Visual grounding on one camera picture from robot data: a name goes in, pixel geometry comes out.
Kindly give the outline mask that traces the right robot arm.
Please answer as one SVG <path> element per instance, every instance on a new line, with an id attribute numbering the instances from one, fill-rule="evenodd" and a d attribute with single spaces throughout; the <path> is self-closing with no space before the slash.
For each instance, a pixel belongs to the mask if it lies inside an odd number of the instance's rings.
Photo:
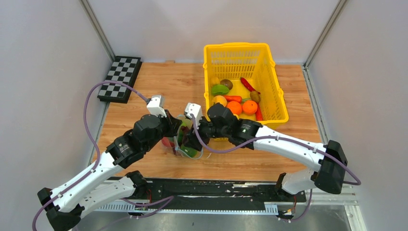
<path id="1" fill-rule="evenodd" d="M 209 112 L 206 119 L 200 105 L 187 104 L 184 115 L 193 122 L 193 126 L 183 142 L 186 147 L 197 151 L 209 149 L 211 138 L 226 138 L 234 145 L 230 151 L 238 148 L 265 151 L 303 164 L 306 170 L 279 175 L 275 195 L 281 201 L 314 188 L 331 194 L 341 193 L 348 160 L 340 143 L 297 139 L 259 122 L 238 119 L 230 109 L 219 103 L 211 106 Z"/>

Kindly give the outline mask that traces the red toy apple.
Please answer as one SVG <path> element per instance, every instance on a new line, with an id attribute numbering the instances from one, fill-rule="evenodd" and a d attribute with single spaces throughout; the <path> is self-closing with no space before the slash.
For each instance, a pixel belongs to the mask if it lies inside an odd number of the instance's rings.
<path id="1" fill-rule="evenodd" d="M 173 140 L 168 137 L 162 138 L 161 142 L 162 142 L 162 145 L 167 148 L 173 148 L 175 146 Z"/>

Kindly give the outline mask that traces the clear zip top bag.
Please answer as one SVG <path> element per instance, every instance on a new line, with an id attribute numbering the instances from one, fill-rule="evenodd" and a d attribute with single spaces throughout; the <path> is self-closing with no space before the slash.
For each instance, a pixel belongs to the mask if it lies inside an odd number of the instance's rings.
<path id="1" fill-rule="evenodd" d="M 192 122 L 184 115 L 178 115 L 176 118 L 182 121 L 178 128 L 177 136 L 162 138 L 161 145 L 163 150 L 175 156 L 200 159 L 203 156 L 203 149 L 197 151 L 184 145 L 184 142 L 187 141 L 187 135 L 192 128 Z"/>

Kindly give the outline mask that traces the green toy mango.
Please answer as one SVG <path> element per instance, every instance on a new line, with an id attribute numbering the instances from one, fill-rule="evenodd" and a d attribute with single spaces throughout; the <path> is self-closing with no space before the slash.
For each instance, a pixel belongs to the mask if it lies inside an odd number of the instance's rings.
<path id="1" fill-rule="evenodd" d="M 184 145 L 180 148 L 181 154 L 185 157 L 194 158 L 197 155 L 197 151 L 193 148 L 185 147 Z"/>

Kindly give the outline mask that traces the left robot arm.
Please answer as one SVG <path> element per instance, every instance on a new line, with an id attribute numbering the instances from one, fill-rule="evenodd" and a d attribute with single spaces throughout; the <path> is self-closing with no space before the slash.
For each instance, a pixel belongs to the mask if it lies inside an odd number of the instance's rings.
<path id="1" fill-rule="evenodd" d="M 147 114 L 135 122 L 133 129 L 116 138 L 100 159 L 60 187 L 43 188 L 38 198 L 55 231 L 75 227 L 91 211 L 114 200 L 147 194 L 147 181 L 139 171 L 127 173 L 120 180 L 98 185 L 139 161 L 164 137 L 177 136 L 182 121 L 168 110 L 165 115 Z"/>

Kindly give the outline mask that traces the yellow plastic basket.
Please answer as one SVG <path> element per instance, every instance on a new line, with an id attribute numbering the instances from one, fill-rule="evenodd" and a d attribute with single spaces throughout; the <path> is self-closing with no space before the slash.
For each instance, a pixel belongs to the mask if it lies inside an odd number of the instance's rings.
<path id="1" fill-rule="evenodd" d="M 204 98 L 206 110 L 212 106 L 210 79 L 228 79 L 233 83 L 231 96 L 250 97 L 250 91 L 240 82 L 245 78 L 258 92 L 262 120 L 271 129 L 288 122 L 289 115 L 275 70 L 270 48 L 266 43 L 233 42 L 212 44 L 204 47 Z"/>

